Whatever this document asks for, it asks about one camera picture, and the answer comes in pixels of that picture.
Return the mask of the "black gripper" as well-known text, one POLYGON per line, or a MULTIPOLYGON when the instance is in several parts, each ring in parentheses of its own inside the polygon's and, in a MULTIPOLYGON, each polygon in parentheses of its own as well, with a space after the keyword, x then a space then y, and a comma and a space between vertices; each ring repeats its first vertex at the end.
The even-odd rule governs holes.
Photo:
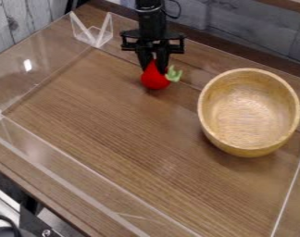
POLYGON ((142 37, 138 29, 121 31, 119 35, 122 37, 123 51, 135 51, 139 47, 146 48, 139 48, 137 50, 142 69, 147 68, 149 63, 154 59, 151 52, 155 52, 157 49, 157 68, 161 74, 166 73, 170 54, 185 53, 186 35, 182 32, 166 31, 158 38, 154 39, 142 37))

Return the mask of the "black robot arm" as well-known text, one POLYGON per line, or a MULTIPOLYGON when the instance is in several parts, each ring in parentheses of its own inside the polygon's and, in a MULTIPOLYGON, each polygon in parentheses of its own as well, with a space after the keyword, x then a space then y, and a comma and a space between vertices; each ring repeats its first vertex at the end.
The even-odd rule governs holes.
POLYGON ((185 39, 182 32, 169 31, 167 19, 177 19, 166 11, 163 0, 135 0, 138 28, 121 31, 122 50, 133 51, 142 69, 155 61, 159 74, 166 73, 170 54, 185 53, 185 39))

